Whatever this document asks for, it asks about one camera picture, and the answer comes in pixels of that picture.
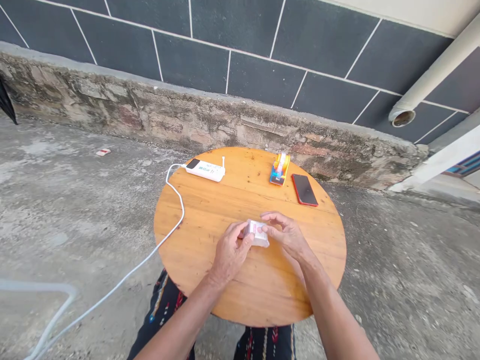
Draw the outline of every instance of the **white cable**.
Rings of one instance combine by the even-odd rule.
[[[64,311],[69,307],[77,296],[77,289],[69,284],[53,283],[53,282],[29,282],[29,281],[14,281],[7,279],[0,279],[0,290],[14,291],[14,292],[62,292],[68,294],[68,299],[58,309],[56,314],[51,318],[47,327],[40,336],[40,340],[33,349],[32,353],[25,358],[25,360],[34,359],[40,350],[42,350],[45,342],[48,340],[50,332],[53,330],[58,319],[62,316]]]
[[[180,193],[177,191],[177,189],[175,189],[175,187],[169,183],[169,174],[170,174],[170,170],[172,170],[172,168],[174,166],[178,166],[178,167],[181,167],[181,168],[186,168],[187,166],[184,165],[184,164],[172,164],[170,165],[170,167],[168,168],[168,171],[166,172],[166,178],[165,178],[165,182],[168,186],[170,186],[173,191],[178,195],[178,197],[180,198],[180,205],[181,205],[181,218],[180,220],[178,220],[178,222],[176,223],[176,225],[170,230],[170,232],[158,243],[158,245],[153,249],[153,251],[145,258],[143,259],[143,261],[141,263],[139,263],[137,266],[135,266],[127,275],[125,275],[123,277],[122,280],[120,280],[120,282],[115,285],[115,287],[110,290],[104,297],[102,297],[95,305],[93,305],[91,308],[89,308],[87,311],[85,311],[82,315],[80,315],[79,317],[77,317],[74,321],[72,321],[70,323],[70,325],[68,325],[66,328],[64,328],[62,331],[60,331],[58,333],[57,336],[55,336],[54,338],[52,338],[46,345],[45,347],[41,350],[41,352],[36,355],[36,357],[34,357],[35,355],[35,352],[38,352],[38,350],[41,348],[40,347],[40,344],[41,342],[44,342],[45,341],[45,338],[46,336],[45,333],[47,331],[47,329],[50,327],[50,329],[48,329],[48,332],[50,332],[51,328],[53,328],[53,326],[55,325],[55,323],[57,322],[58,318],[60,317],[61,313],[59,314],[60,310],[62,310],[62,312],[66,309],[66,307],[70,304],[67,300],[67,302],[65,302],[65,304],[67,304],[65,306],[65,304],[63,304],[63,306],[60,308],[60,310],[57,312],[57,314],[55,314],[55,316],[53,317],[53,319],[50,321],[50,323],[48,324],[47,326],[47,329],[45,329],[45,331],[43,332],[43,335],[42,335],[42,338],[40,338],[40,341],[38,342],[37,346],[35,347],[35,350],[34,352],[27,356],[24,360],[39,360],[44,354],[45,352],[53,345],[55,344],[55,342],[57,342],[58,339],[60,339],[60,337],[65,334],[68,330],[70,330],[72,327],[74,327],[76,324],[78,324],[78,322],[80,322],[84,317],[86,317],[88,314],[90,314],[93,310],[95,310],[101,303],[103,303],[110,295],[112,295],[115,290],[117,290],[123,283],[124,281],[130,276],[132,275],[135,271],[137,271],[137,269],[139,267],[141,267],[143,264],[145,264],[145,262],[150,259],[152,257],[153,254],[155,254],[157,252],[157,250],[159,249],[159,247],[165,242],[165,240],[167,240],[169,238],[169,236],[175,231],[176,228],[178,228],[178,226],[180,225],[180,223],[183,221],[184,219],[184,216],[185,216],[185,207],[184,207],[184,202],[182,200],[182,196],[180,195]]]

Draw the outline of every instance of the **pipe opening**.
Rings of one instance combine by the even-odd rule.
[[[415,115],[415,111],[413,110],[402,111],[395,116],[395,118],[391,121],[391,124],[394,128],[404,127],[414,120]]]

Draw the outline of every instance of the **person's left hand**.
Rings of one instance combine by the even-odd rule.
[[[242,230],[247,221],[231,223],[216,245],[215,259],[208,273],[210,279],[220,286],[227,285],[240,271],[255,235],[249,233],[239,244]]]

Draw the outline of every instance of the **tile grout line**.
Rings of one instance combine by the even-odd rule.
[[[229,93],[229,77],[230,77],[230,58],[232,57],[232,50],[228,52],[228,66],[226,69],[226,86],[225,86],[225,94]]]
[[[285,66],[288,66],[288,67],[294,68],[294,69],[308,71],[312,74],[317,74],[317,75],[324,76],[324,77],[327,77],[327,78],[340,80],[340,81],[350,83],[350,84],[354,84],[354,85],[358,85],[358,86],[361,86],[361,87],[364,87],[364,88],[380,90],[381,92],[386,93],[386,94],[396,95],[396,96],[400,96],[400,97],[402,96],[402,94],[399,94],[397,92],[390,91],[390,90],[387,90],[387,89],[383,89],[383,88],[380,88],[380,87],[377,87],[377,86],[374,86],[374,85],[368,85],[368,84],[361,83],[361,82],[358,82],[358,81],[345,79],[345,78],[340,77],[340,76],[330,75],[330,74],[327,74],[327,73],[324,73],[324,72],[308,69],[306,67],[298,66],[298,65],[295,65],[295,64],[290,64],[290,63],[287,63],[287,62],[283,62],[283,61],[280,61],[280,60],[276,60],[276,59],[268,58],[268,57],[265,57],[265,56],[257,55],[257,54],[250,53],[250,52],[247,52],[247,51],[231,48],[231,47],[228,47],[228,46],[218,45],[218,44],[215,44],[215,43],[203,41],[203,40],[196,39],[196,38],[193,38],[193,37],[188,37],[188,36],[179,35],[179,34],[176,34],[176,33],[173,33],[173,32],[168,32],[168,31],[165,31],[165,30],[160,30],[160,29],[157,29],[157,28],[154,28],[154,27],[151,27],[151,26],[138,24],[138,23],[131,22],[131,21],[124,20],[124,19],[120,19],[120,18],[117,18],[117,17],[114,17],[114,16],[110,17],[110,16],[105,15],[105,14],[100,14],[100,13],[97,13],[97,12],[93,12],[93,11],[90,11],[90,10],[85,10],[85,9],[75,7],[75,6],[65,5],[65,4],[58,3],[58,2],[52,2],[50,0],[34,0],[34,1],[37,1],[37,2],[40,2],[40,3],[45,3],[45,4],[50,4],[50,5],[53,5],[53,6],[58,6],[58,7],[61,7],[61,8],[72,9],[72,10],[75,10],[75,11],[79,11],[81,13],[95,15],[95,16],[105,18],[105,19],[118,21],[120,23],[129,24],[129,25],[132,25],[132,26],[135,26],[135,27],[138,27],[138,28],[143,28],[143,29],[151,30],[151,31],[154,31],[154,32],[157,32],[157,33],[169,35],[169,36],[172,36],[174,38],[185,39],[185,40],[193,41],[195,43],[208,45],[208,46],[211,46],[211,47],[214,47],[214,48],[224,49],[224,50],[232,51],[234,53],[248,55],[248,56],[251,56],[253,58],[257,58],[257,59],[261,59],[261,60],[265,60],[265,61],[270,61],[270,62],[273,62],[273,63],[276,63],[276,64],[285,65]],[[431,102],[431,101],[424,100],[424,101],[422,101],[422,103],[437,106],[439,108],[458,111],[459,113],[463,113],[463,114],[469,114],[468,111],[460,110],[460,109],[457,109],[457,108],[454,108],[454,107],[449,107],[449,106],[442,105],[442,104],[439,104],[439,103],[436,103],[436,102]]]
[[[272,55],[274,54],[275,42],[277,41],[277,34],[279,33],[280,21],[282,20],[282,15],[284,14],[284,7],[285,7],[286,1],[287,0],[283,0],[283,3],[281,4],[280,16],[278,17],[278,23],[276,24],[275,36],[273,37],[273,44],[271,45],[269,59],[271,59]]]
[[[442,105],[442,104],[439,104],[439,103],[436,103],[436,102],[431,102],[431,101],[428,101],[428,100],[422,100],[421,102],[425,103],[425,104],[429,104],[429,105],[438,106],[439,108],[444,108],[444,109],[456,111],[456,112],[459,112],[459,113],[462,113],[462,114],[470,114],[468,111],[456,109],[454,107],[450,107],[450,106],[447,106],[447,105]]]
[[[2,7],[2,5],[0,4],[0,9],[3,11],[3,13],[5,14],[6,18],[8,19],[8,21],[10,22],[10,24],[13,26],[13,28],[15,29],[15,31],[18,33],[18,35],[20,36],[20,38],[22,39],[22,41],[25,43],[25,46],[30,49],[30,46],[27,44],[27,42],[25,41],[24,37],[22,36],[22,34],[20,33],[20,31],[17,29],[17,27],[15,26],[14,22],[12,21],[12,19],[10,18],[10,16],[7,14],[7,12],[4,10],[4,8]]]
[[[192,1],[188,0],[188,16],[190,17],[190,37],[194,38],[194,31],[192,26]]]
[[[365,44],[363,44],[363,47],[361,48],[360,52],[358,53],[358,55],[356,56],[355,58],[355,61],[353,62],[353,64],[350,66],[350,69],[348,70],[348,72],[346,73],[344,79],[348,78],[350,73],[352,72],[352,69],[354,68],[355,64],[357,63],[358,59],[360,58],[360,55],[362,55],[362,53],[364,52],[365,48],[367,47],[367,45],[369,44],[370,40],[372,39],[372,37],[374,36],[375,32],[377,31],[380,23],[382,22],[382,19],[380,18],[380,20],[378,20],[378,22],[376,23],[376,26],[375,28],[373,29],[373,31],[371,32],[370,36],[368,37],[368,39],[366,40]]]
[[[110,12],[109,3],[107,2],[107,0],[105,0],[105,6],[106,6],[106,10],[108,11],[108,16],[111,17],[112,13]]]
[[[305,71],[305,74],[303,74],[303,79],[301,80],[300,86],[298,87],[298,90],[296,91],[296,95],[295,95],[295,98],[293,99],[293,102],[291,103],[290,109],[293,109],[293,108],[294,108],[295,102],[297,101],[297,97],[298,97],[299,94],[300,94],[300,89],[302,88],[302,85],[304,84],[304,81],[305,81],[305,78],[307,77],[307,73],[308,73],[308,72],[309,72],[309,71],[306,70],[306,71]]]
[[[156,62],[158,63],[158,71],[160,71],[160,79],[163,81],[164,76],[162,75],[162,68],[160,67],[160,57],[159,51],[157,50],[157,41],[155,40],[154,31],[151,31],[151,37],[153,38],[153,46],[155,47]]]
[[[365,107],[363,108],[363,110],[358,114],[358,116],[356,117],[356,119],[351,123],[352,125],[354,125],[358,119],[360,119],[360,117],[362,116],[362,114],[364,113],[365,110],[367,110],[367,108],[370,106],[370,104],[372,103],[372,101],[377,97],[377,95],[380,93],[380,90],[378,90],[375,95],[373,95],[373,97],[370,99],[370,101],[368,102],[367,105],[365,105]]]
[[[98,65],[98,64],[97,64],[97,60],[95,59],[95,56],[94,56],[94,52],[93,52],[92,49],[90,48],[90,44],[89,44],[89,42],[87,41],[87,38],[85,37],[84,31],[83,31],[82,28],[80,27],[80,23],[79,23],[79,21],[77,20],[77,17],[75,16],[74,10],[73,10],[73,9],[70,9],[70,11],[71,11],[71,14],[73,15],[73,18],[75,19],[76,24],[78,25],[78,29],[80,30],[81,35],[83,36],[83,40],[85,40],[86,47],[87,47],[88,50],[90,51],[90,55],[91,55],[91,58],[93,59],[93,62],[95,63],[95,65]]]
[[[419,138],[417,141],[414,142],[414,144],[417,144],[419,141],[421,141],[424,137],[426,137],[428,134],[430,134],[432,131],[434,131],[436,128],[438,128],[440,125],[442,125],[443,123],[445,123],[448,119],[450,119],[452,116],[454,116],[455,114],[457,114],[458,111],[455,111],[454,113],[450,114],[450,116],[448,116],[445,120],[443,120],[441,123],[439,123],[437,126],[435,126],[432,130],[430,130],[429,132],[427,132],[425,135],[423,135],[421,138]]]

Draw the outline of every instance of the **power cord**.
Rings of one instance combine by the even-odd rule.
[[[168,168],[168,171],[166,172],[166,178],[165,178],[165,183],[170,186],[173,191],[178,195],[180,198],[180,205],[181,205],[181,217],[180,220],[176,223],[176,225],[170,230],[170,232],[158,243],[157,246],[152,250],[152,252],[142,260],[137,266],[135,266],[127,275],[123,277],[120,282],[115,285],[115,287],[110,290],[104,297],[102,297],[95,305],[93,305],[91,308],[89,308],[87,311],[85,311],[82,315],[77,317],[74,321],[70,323],[66,328],[64,328],[62,331],[58,333],[57,336],[52,338],[45,346],[44,343],[48,338],[48,335],[52,331],[55,323],[58,321],[62,313],[66,310],[66,308],[73,302],[75,295],[76,295],[76,289],[68,284],[46,284],[46,285],[51,285],[52,288],[46,288],[45,286],[39,286],[39,285],[45,285],[44,283],[37,283],[37,282],[22,282],[22,281],[11,281],[11,280],[4,280],[0,279],[0,290],[9,290],[9,291],[32,291],[32,292],[38,292],[38,291],[63,291],[67,292],[69,294],[69,297],[67,301],[62,305],[62,307],[57,311],[55,316],[50,320],[48,323],[48,326],[45,328],[42,336],[40,337],[40,340],[38,341],[38,344],[36,345],[35,349],[33,352],[27,356],[24,360],[40,360],[40,358],[47,352],[50,347],[52,347],[53,344],[57,342],[60,337],[65,334],[68,330],[70,330],[72,327],[74,327],[76,324],[78,324],[84,317],[86,317],[88,314],[90,314],[93,310],[95,310],[101,303],[103,303],[110,295],[112,295],[115,290],[117,290],[124,282],[125,280],[132,275],[135,271],[138,270],[143,264],[147,262],[148,259],[152,257],[153,254],[157,252],[159,247],[169,238],[169,236],[175,231],[176,228],[180,225],[180,223],[183,221],[184,216],[185,216],[185,207],[184,207],[184,201],[182,200],[182,196],[180,193],[177,191],[177,189],[169,183],[169,175],[170,171],[174,166],[180,167],[180,168],[186,168],[187,166],[185,164],[177,164],[174,163],[170,165]]]

